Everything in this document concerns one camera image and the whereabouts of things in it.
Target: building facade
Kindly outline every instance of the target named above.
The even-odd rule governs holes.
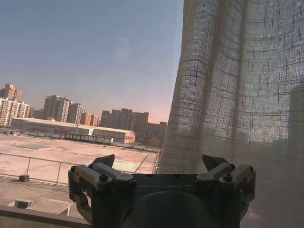
[[[21,90],[18,90],[13,84],[5,84],[5,87],[0,90],[0,97],[21,102],[22,92]]]
[[[136,141],[143,143],[146,139],[146,128],[148,126],[149,113],[132,113],[130,130],[136,135]]]
[[[82,112],[81,118],[80,118],[80,124],[90,125],[91,124],[91,118],[92,118],[92,114]]]
[[[98,126],[99,125],[99,116],[98,115],[92,115],[91,116],[91,126]]]
[[[167,123],[159,124],[148,122],[149,113],[132,112],[131,109],[103,111],[101,115],[101,126],[130,130],[136,135],[137,143],[146,143],[152,137],[159,140],[159,145],[163,145]]]
[[[111,128],[119,128],[120,110],[112,109],[110,115],[110,125]]]
[[[9,98],[0,98],[0,126],[10,127],[13,118],[27,118],[30,106]]]
[[[135,134],[132,131],[113,129],[99,126],[78,125],[51,120],[13,119],[12,128],[22,131],[35,131],[50,134],[77,133],[99,137],[113,138],[115,143],[134,143]]]
[[[110,127],[110,118],[111,114],[109,111],[103,111],[101,113],[100,126],[101,127]]]
[[[83,107],[80,103],[70,103],[67,119],[68,123],[79,124]]]
[[[46,120],[66,122],[70,101],[57,95],[47,96],[44,103],[44,115]]]
[[[132,110],[122,108],[119,115],[119,129],[129,130],[131,124]]]
[[[43,108],[39,110],[35,110],[34,108],[30,108],[29,111],[29,118],[35,118],[35,119],[44,119],[44,110]]]

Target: metal railing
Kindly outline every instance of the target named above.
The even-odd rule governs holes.
[[[65,161],[55,161],[55,160],[49,160],[49,159],[34,158],[34,157],[28,157],[28,156],[23,156],[23,155],[16,155],[16,154],[10,154],[10,153],[2,153],[2,152],[0,152],[0,158],[3,155],[5,155],[5,156],[13,156],[13,157],[20,157],[20,158],[27,158],[28,159],[27,169],[25,170],[25,172],[20,173],[20,175],[24,175],[24,174],[28,175],[29,174],[30,164],[31,164],[32,160],[39,160],[39,161],[45,161],[45,162],[49,161],[49,162],[58,163],[57,180],[56,181],[30,177],[31,180],[48,182],[48,183],[53,183],[53,184],[56,184],[56,185],[58,185],[58,184],[67,185],[68,184],[67,182],[59,182],[59,175],[60,175],[60,169],[61,169],[62,164],[67,164],[67,165],[70,165],[70,166],[80,165],[80,164],[70,163],[70,162],[65,162]],[[119,170],[119,171],[122,172],[122,173],[130,173],[130,174],[137,173],[137,172],[130,172],[130,171],[122,171],[122,170]],[[20,175],[7,174],[7,173],[0,173],[0,175],[2,175],[2,176],[10,176],[10,177],[19,177],[20,176]]]
[[[155,159],[155,163],[153,165],[153,171],[152,171],[153,174],[157,173],[157,168],[159,166],[160,155],[161,155],[161,150],[159,149],[158,153],[157,153],[157,156],[156,156],[156,159]]]

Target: railing post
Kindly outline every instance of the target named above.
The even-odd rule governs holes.
[[[28,162],[30,163],[31,158],[29,158]],[[28,163],[28,168],[27,168],[27,174],[29,173],[29,163]]]
[[[57,174],[57,181],[56,181],[56,185],[58,185],[60,168],[61,168],[61,162],[59,163],[59,168],[58,168],[58,174]]]

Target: rooftop ledge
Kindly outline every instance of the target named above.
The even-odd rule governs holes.
[[[84,219],[0,205],[1,228],[91,228]]]

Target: concrete rooftop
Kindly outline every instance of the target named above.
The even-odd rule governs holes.
[[[49,140],[27,136],[0,135],[0,153],[22,155],[33,158],[88,165],[96,157],[115,154],[113,168],[138,173],[152,173],[157,154],[122,149],[121,147],[74,142],[66,140]],[[2,154],[0,156],[0,173],[8,175],[25,174],[28,166],[27,158]],[[31,159],[28,174],[32,178],[49,181],[57,180],[59,163]],[[61,164],[59,182],[67,183],[67,171],[71,164]]]
[[[0,135],[0,153],[22,155],[33,158],[69,162],[73,164],[90,164],[96,157],[115,154],[113,167],[128,172],[152,173],[156,153],[139,152],[137,150],[120,147],[103,147],[98,144],[73,141],[52,141],[27,136]],[[17,177],[9,175],[22,175],[26,172],[28,159],[5,154],[0,155],[0,204],[9,205],[16,199],[32,200],[33,205],[43,202],[43,199],[61,200],[71,202],[68,195],[67,171],[71,164],[62,164],[58,186],[47,181],[56,181],[59,163],[31,159],[29,166],[30,178],[43,179],[43,181],[30,180],[18,182]],[[70,216],[80,217],[75,204],[70,208]]]

